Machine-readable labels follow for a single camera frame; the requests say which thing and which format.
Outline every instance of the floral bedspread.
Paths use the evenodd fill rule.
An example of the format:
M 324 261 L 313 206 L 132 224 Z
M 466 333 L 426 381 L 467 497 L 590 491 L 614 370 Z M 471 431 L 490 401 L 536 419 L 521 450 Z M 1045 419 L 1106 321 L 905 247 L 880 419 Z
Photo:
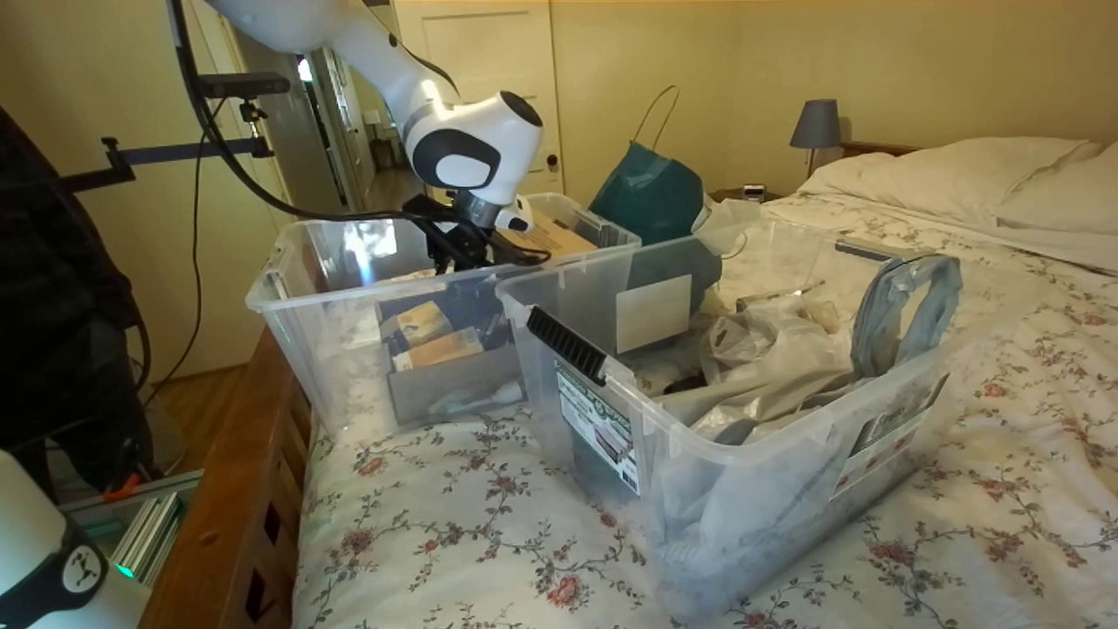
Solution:
M 915 475 L 693 627 L 1118 627 L 1115 278 L 844 204 L 778 206 L 1042 292 L 995 352 L 957 355 L 969 412 Z M 656 603 L 637 536 L 542 465 L 529 412 L 396 437 L 359 412 L 320 422 L 296 627 L 689 627 Z

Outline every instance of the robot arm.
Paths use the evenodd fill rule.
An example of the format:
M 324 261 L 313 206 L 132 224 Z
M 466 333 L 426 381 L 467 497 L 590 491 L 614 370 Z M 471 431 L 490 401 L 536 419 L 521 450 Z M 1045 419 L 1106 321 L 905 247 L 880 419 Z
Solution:
M 514 204 L 537 147 L 537 113 L 500 91 L 448 104 L 423 67 L 368 14 L 359 0 L 209 0 L 237 33 L 275 53 L 335 48 L 373 85 L 403 129 L 413 170 L 456 191 L 457 213 L 490 232 Z

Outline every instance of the yellow wall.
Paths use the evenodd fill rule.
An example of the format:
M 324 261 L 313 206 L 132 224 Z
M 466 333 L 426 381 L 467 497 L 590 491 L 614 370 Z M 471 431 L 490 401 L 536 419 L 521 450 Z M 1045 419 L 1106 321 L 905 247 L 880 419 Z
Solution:
M 803 178 L 802 100 L 840 98 L 849 135 L 1118 141 L 1115 0 L 742 0 L 733 170 Z
M 160 0 L 0 0 L 0 104 L 56 170 L 105 168 L 101 135 L 124 147 L 196 143 Z M 138 288 L 160 378 L 194 330 L 194 165 L 147 165 L 138 182 L 80 194 L 111 258 Z M 187 370 L 243 364 L 260 340 L 246 290 L 275 242 L 223 165 L 202 168 L 208 325 Z
M 710 190 L 789 191 L 803 98 L 858 141 L 975 134 L 1118 141 L 1115 0 L 554 0 L 562 155 L 590 199 L 660 85 L 684 100 L 660 150 Z
M 660 155 L 732 178 L 738 33 L 738 0 L 554 0 L 566 191 L 590 204 L 667 85 Z

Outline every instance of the lamp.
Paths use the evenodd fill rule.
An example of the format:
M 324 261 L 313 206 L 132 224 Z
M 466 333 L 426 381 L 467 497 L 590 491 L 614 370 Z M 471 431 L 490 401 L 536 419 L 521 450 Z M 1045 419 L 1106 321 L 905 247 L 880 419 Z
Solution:
M 840 147 L 840 100 L 835 98 L 812 98 L 802 108 L 802 123 L 794 129 L 794 147 L 812 150 L 809 173 L 817 168 L 817 155 Z

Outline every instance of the plastic storage container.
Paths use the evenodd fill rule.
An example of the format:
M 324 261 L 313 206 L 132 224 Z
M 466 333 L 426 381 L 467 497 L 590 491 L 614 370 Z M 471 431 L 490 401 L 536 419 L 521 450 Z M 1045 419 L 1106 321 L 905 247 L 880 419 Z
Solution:
M 597 247 L 641 243 L 566 194 L 525 199 L 537 224 L 556 220 Z M 281 340 L 320 415 L 396 432 L 521 399 L 514 334 L 493 292 L 519 271 L 532 267 L 438 276 L 426 235 L 410 220 L 306 220 L 283 227 L 247 307 Z
M 940 347 L 742 443 L 700 432 L 683 399 L 718 383 L 655 396 L 649 355 L 670 370 L 677 344 L 710 334 L 697 330 L 727 307 L 724 278 L 724 258 L 683 239 L 500 284 L 549 465 L 637 526 L 677 617 L 724 613 L 905 477 L 952 408 Z

